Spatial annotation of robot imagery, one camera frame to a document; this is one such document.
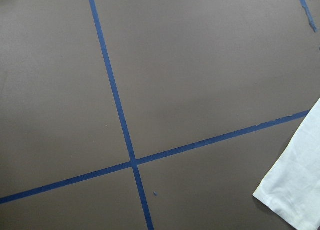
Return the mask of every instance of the blue line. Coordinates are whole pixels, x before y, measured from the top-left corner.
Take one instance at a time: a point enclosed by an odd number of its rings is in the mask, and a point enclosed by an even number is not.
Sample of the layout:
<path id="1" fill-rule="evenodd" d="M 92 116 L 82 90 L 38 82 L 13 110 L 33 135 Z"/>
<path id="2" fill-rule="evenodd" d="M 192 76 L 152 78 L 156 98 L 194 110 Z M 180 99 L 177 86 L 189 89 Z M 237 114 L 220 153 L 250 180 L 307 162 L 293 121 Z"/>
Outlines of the blue line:
<path id="1" fill-rule="evenodd" d="M 103 59 L 104 59 L 105 67 L 106 67 L 106 71 L 107 71 L 107 74 L 108 74 L 108 77 L 109 77 L 109 81 L 110 81 L 110 85 L 111 85 L 111 89 L 112 89 L 112 93 L 113 93 L 116 109 L 118 111 L 118 115 L 119 115 L 122 131 L 123 131 L 126 147 L 128 149 L 130 161 L 131 161 L 131 164 L 132 164 L 132 170 L 133 170 L 136 186 L 137 186 L 137 189 L 138 189 L 138 192 L 139 192 L 139 196 L 140 196 L 140 200 L 141 200 L 141 204 L 142 204 L 142 208 L 143 208 L 145 221 L 146 221 L 148 230 L 154 230 L 154 225 L 153 225 L 153 222 L 152 222 L 152 218 L 151 218 L 151 214 L 150 214 L 150 210 L 149 210 L 149 206 L 148 206 L 148 202 L 147 202 L 146 193 L 145 193 L 144 186 L 143 186 L 143 183 L 142 183 L 142 179 L 141 179 L 141 176 L 140 176 L 138 163 L 137 163 L 137 159 L 136 159 L 136 156 L 135 156 L 134 147 L 132 145 L 132 141 L 131 141 L 131 137 L 130 137 L 127 121 L 126 121 L 126 118 L 125 118 L 124 110 L 123 110 L 123 107 L 122 107 L 122 104 L 121 104 L 121 100 L 120 100 L 118 88 L 117 88 L 117 85 L 116 85 L 114 72 L 112 70 L 112 66 L 111 66 L 111 62 L 110 62 L 110 58 L 109 58 L 109 54 L 108 54 L 106 41 L 105 41 L 104 34 L 103 34 L 103 31 L 102 31 L 101 23 L 100 23 L 100 20 L 99 20 L 99 15 L 98 15 L 96 3 L 95 3 L 95 0 L 89 0 L 89 2 L 90 2 L 90 6 L 91 6 L 91 11 L 92 11 L 92 16 L 93 16 L 96 32 L 97 32 L 97 35 L 98 35 L 98 38 L 99 38 L 99 42 L 100 42 L 100 47 L 101 47 L 101 51 L 102 51 L 102 55 L 103 55 Z"/>
<path id="2" fill-rule="evenodd" d="M 86 181 L 89 179 L 93 179 L 96 177 L 100 177 L 106 174 L 110 174 L 110 173 L 114 173 L 123 169 L 127 169 L 131 167 L 131 162 L 126 162 L 126 163 L 122 163 L 116 166 L 111 166 L 102 170 L 98 170 L 98 171 L 93 171 L 84 175 L 80 175 L 80 176 L 76 176 L 67 180 L 63 180 L 63 181 L 58 181 L 49 185 L 45 185 L 45 186 L 41 186 L 32 190 L 28 190 L 28 191 L 23 191 L 14 195 L 10 195 L 10 196 L 6 196 L 6 197 L 2 197 L 0 198 L 0 204 L 5 204 L 8 202 L 12 202 L 18 199 L 23 199 L 26 197 L 30 197 L 36 194 L 41 194 L 50 190 L 54 190 L 54 189 L 58 189 L 58 188 L 62 188 L 71 184 L 76 184 L 82 181 Z"/>
<path id="3" fill-rule="evenodd" d="M 308 16 L 310 26 L 312 27 L 313 31 L 316 33 L 318 31 L 318 29 L 317 29 L 317 26 L 314 22 L 312 15 L 311 15 L 311 12 L 309 10 L 309 7 L 307 5 L 306 0 L 300 0 L 300 3 L 302 5 L 302 7 L 304 8 L 306 15 Z"/>
<path id="4" fill-rule="evenodd" d="M 200 147 L 204 147 L 204 146 L 207 146 L 207 145 L 215 144 L 215 143 L 218 143 L 218 142 L 221 142 L 221 141 L 225 141 L 225 140 L 228 140 L 228 139 L 236 138 L 236 137 L 239 137 L 241 135 L 253 133 L 253 132 L 256 132 L 256 131 L 259 131 L 259 130 L 262 130 L 262 129 L 267 129 L 267 128 L 270 128 L 270 127 L 273 127 L 273 126 L 276 126 L 276 125 L 280 125 L 280 124 L 284 124 L 284 123 L 287 123 L 287 122 L 290 122 L 290 121 L 293 121 L 293 120 L 304 118 L 305 116 L 308 115 L 309 112 L 310 112 L 310 110 L 299 112 L 299 113 L 294 114 L 292 116 L 286 116 L 286 117 L 279 118 L 279 119 L 274 120 L 274 121 L 268 121 L 268 122 L 262 123 L 260 125 L 250 126 L 250 127 L 238 130 L 238 131 L 230 132 L 230 133 L 223 134 L 223 135 L 220 135 L 220 136 L 215 136 L 215 137 L 212 137 L 212 138 L 209 138 L 209 139 L 206 139 L 206 140 L 202 140 L 202 141 L 191 143 L 191 144 L 188 144 L 188 145 L 185 145 L 185 146 L 177 147 L 177 148 L 174 148 L 174 149 L 171 149 L 171 150 L 168 150 L 168 151 L 163 151 L 163 152 L 151 155 L 151 156 L 146 156 L 146 157 L 137 159 L 137 162 L 138 162 L 138 165 L 149 163 L 149 162 L 152 162 L 152 161 L 155 161 L 155 160 L 159 160 L 159 159 L 163 159 L 163 158 L 166 158 L 166 157 L 169 157 L 169 156 L 172 156 L 172 155 L 180 154 L 180 153 L 183 153 L 183 152 L 186 152 L 186 151 L 189 151 L 189 150 L 197 149 L 197 148 L 200 148 Z"/>

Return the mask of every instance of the blue tape strip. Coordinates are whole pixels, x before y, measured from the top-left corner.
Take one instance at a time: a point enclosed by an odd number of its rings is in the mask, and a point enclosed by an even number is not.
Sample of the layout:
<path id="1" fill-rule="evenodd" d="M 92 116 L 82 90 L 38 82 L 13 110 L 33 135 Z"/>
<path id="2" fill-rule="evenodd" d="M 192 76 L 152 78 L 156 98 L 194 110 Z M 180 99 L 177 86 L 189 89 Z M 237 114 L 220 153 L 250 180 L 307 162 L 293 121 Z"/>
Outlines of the blue tape strip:
<path id="1" fill-rule="evenodd" d="M 163 159 L 163 158 L 166 158 L 166 157 L 169 157 L 169 156 L 172 156 L 172 155 L 180 154 L 180 153 L 183 153 L 183 152 L 186 152 L 186 151 L 189 151 L 189 150 L 197 149 L 197 148 L 200 148 L 200 147 L 204 147 L 204 146 L 211 145 L 211 144 L 214 144 L 214 143 L 218 143 L 218 142 L 221 142 L 221 141 L 225 141 L 225 140 L 228 140 L 228 139 L 236 138 L 236 137 L 239 137 L 241 135 L 253 133 L 253 132 L 256 132 L 256 131 L 259 131 L 259 130 L 262 130 L 262 129 L 267 129 L 267 128 L 270 128 L 270 127 L 273 127 L 273 126 L 276 126 L 276 125 L 280 125 L 280 124 L 284 124 L 284 123 L 287 123 L 287 122 L 290 122 L 290 121 L 293 121 L 293 120 L 304 118 L 305 116 L 308 115 L 309 112 L 310 112 L 310 110 L 299 112 L 299 113 L 294 114 L 292 116 L 286 116 L 286 117 L 279 118 L 279 119 L 274 120 L 274 121 L 268 121 L 268 122 L 262 123 L 260 125 L 250 126 L 250 127 L 238 130 L 238 131 L 230 132 L 230 133 L 227 133 L 227 134 L 224 134 L 224 135 L 212 137 L 212 138 L 209 138 L 209 139 L 206 139 L 206 140 L 202 140 L 202 141 L 198 141 L 198 142 L 195 142 L 195 143 L 192 143 L 192 144 L 188 144 L 188 145 L 185 145 L 185 146 L 177 147 L 177 148 L 174 148 L 174 149 L 171 149 L 171 150 L 168 150 L 168 151 L 164 151 L 164 152 L 160 152 L 160 153 L 157 153 L 157 154 L 154 154 L 154 155 L 151 155 L 151 156 L 146 156 L 146 157 L 137 159 L 137 162 L 138 162 L 138 165 L 149 163 L 149 162 L 152 162 L 152 161 L 155 161 L 155 160 L 159 160 L 159 159 Z"/>
<path id="2" fill-rule="evenodd" d="M 316 32 L 318 31 L 318 29 L 317 29 L 317 26 L 316 26 L 316 24 L 315 24 L 315 22 L 314 22 L 314 19 L 313 19 L 312 15 L 311 15 L 311 12 L 310 12 L 310 10 L 309 10 L 309 7 L 308 7 L 308 5 L 307 5 L 306 0 L 300 0 L 300 3 L 301 3 L 301 5 L 302 5 L 302 7 L 304 8 L 306 15 L 307 15 L 308 18 L 309 18 L 309 24 L 310 24 L 311 28 L 312 28 L 313 31 L 316 33 Z"/>
<path id="3" fill-rule="evenodd" d="M 23 191 L 14 195 L 10 195 L 10 196 L 6 196 L 3 198 L 0 198 L 0 204 L 5 204 L 8 202 L 12 202 L 18 199 L 23 199 L 26 197 L 30 197 L 36 194 L 41 194 L 50 190 L 54 190 L 54 189 L 58 189 L 58 188 L 62 188 L 71 184 L 76 184 L 82 181 L 86 181 L 89 179 L 93 179 L 96 177 L 100 177 L 106 174 L 110 174 L 110 173 L 114 173 L 123 169 L 127 169 L 131 167 L 131 162 L 126 162 L 126 163 L 122 163 L 116 166 L 111 166 L 102 170 L 98 170 L 98 171 L 94 171 L 94 172 L 90 172 L 81 176 L 76 176 L 67 180 L 63 180 L 63 181 L 58 181 L 49 185 L 45 185 L 45 186 L 41 186 L 32 190 L 28 190 L 28 191 Z"/>
<path id="4" fill-rule="evenodd" d="M 146 224 L 147 224 L 148 230 L 153 230 L 154 229 L 154 225 L 153 225 L 153 222 L 152 222 L 152 218 L 151 218 L 151 214 L 150 214 L 150 210 L 149 210 L 149 206 L 148 206 L 148 202 L 147 202 L 146 193 L 145 193 L 144 186 L 143 186 L 143 183 L 142 183 L 142 179 L 141 179 L 141 176 L 140 176 L 138 163 L 137 163 L 137 160 L 136 160 L 134 147 L 132 145 L 132 141 L 131 141 L 131 137 L 130 137 L 127 121 L 126 121 L 126 118 L 125 118 L 124 110 L 123 110 L 123 107 L 122 107 L 122 104 L 121 104 L 121 100 L 120 100 L 118 88 L 117 88 L 117 85 L 116 85 L 114 72 L 112 70 L 112 66 L 111 66 L 111 62 L 110 62 L 110 58 L 109 58 L 109 54 L 108 54 L 108 50 L 107 50 L 106 41 L 105 41 L 104 34 L 103 34 L 103 31 L 102 31 L 101 23 L 100 23 L 100 20 L 99 20 L 99 15 L 98 15 L 96 3 L 95 3 L 95 0 L 89 0 L 89 2 L 90 2 L 90 6 L 91 6 L 91 11 L 92 11 L 92 15 L 93 15 L 93 20 L 94 20 L 96 32 L 97 32 L 97 35 L 98 35 L 98 38 L 99 38 L 99 42 L 100 42 L 100 47 L 101 47 L 101 51 L 102 51 L 102 55 L 103 55 L 103 59 L 104 59 L 105 67 L 106 67 L 106 71 L 107 71 L 107 74 L 108 74 L 108 77 L 109 77 L 109 81 L 110 81 L 110 85 L 111 85 L 111 89 L 112 89 L 112 93 L 113 93 L 116 109 L 118 111 L 118 115 L 119 115 L 122 131 L 123 131 L 125 143 L 126 143 L 126 146 L 127 146 L 127 149 L 128 149 L 128 153 L 129 153 L 129 157 L 130 157 L 130 161 L 131 161 L 131 164 L 132 164 L 133 174 L 134 174 L 136 186 L 138 188 L 138 192 L 139 192 L 139 196 L 140 196 L 140 200 L 141 200 L 141 204 L 142 204 L 142 208 L 143 208 L 144 217 L 145 217 L 145 220 L 146 220 Z"/>

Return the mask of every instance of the white cloth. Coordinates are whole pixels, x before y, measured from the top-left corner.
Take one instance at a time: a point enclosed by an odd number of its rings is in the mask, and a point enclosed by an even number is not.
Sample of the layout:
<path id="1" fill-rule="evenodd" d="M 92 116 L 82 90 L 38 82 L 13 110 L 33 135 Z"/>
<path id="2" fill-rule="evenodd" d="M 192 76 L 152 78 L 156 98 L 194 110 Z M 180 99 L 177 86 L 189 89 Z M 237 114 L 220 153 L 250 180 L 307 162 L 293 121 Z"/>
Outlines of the white cloth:
<path id="1" fill-rule="evenodd" d="M 297 230 L 320 226 L 320 100 L 253 194 Z"/>

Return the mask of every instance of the gray surface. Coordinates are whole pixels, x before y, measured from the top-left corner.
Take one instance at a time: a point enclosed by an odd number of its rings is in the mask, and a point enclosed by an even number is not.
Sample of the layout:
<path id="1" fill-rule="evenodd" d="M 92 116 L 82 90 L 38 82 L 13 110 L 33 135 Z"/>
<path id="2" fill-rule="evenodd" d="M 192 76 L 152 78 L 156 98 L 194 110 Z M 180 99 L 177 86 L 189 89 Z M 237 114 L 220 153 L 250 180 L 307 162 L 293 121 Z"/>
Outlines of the gray surface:
<path id="1" fill-rule="evenodd" d="M 0 0 L 0 197 L 129 160 L 88 0 Z"/>
<path id="2" fill-rule="evenodd" d="M 140 165 L 155 229 L 293 230 L 252 194 L 300 123 Z"/>
<path id="3" fill-rule="evenodd" d="M 320 35 L 299 0 L 96 3 L 137 157 L 305 111 L 320 96 Z"/>
<path id="4" fill-rule="evenodd" d="M 131 169 L 0 205 L 2 230 L 146 230 Z"/>

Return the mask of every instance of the small blue tape scrap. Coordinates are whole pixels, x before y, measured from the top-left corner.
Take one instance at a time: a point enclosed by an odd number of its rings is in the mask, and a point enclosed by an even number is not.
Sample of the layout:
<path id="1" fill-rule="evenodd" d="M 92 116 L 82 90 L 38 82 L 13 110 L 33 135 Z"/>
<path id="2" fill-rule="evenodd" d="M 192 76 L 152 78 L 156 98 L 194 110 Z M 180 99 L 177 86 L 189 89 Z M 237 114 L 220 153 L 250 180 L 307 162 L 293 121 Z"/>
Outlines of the small blue tape scrap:
<path id="1" fill-rule="evenodd" d="M 315 21 L 314 21 L 312 15 L 311 15 L 311 12 L 309 10 L 309 7 L 307 5 L 306 0 L 300 0 L 300 3 L 302 5 L 302 7 L 304 8 L 306 15 L 308 16 L 309 24 L 310 24 L 311 28 L 313 29 L 313 31 L 315 33 L 318 32 L 317 26 L 315 24 Z"/>

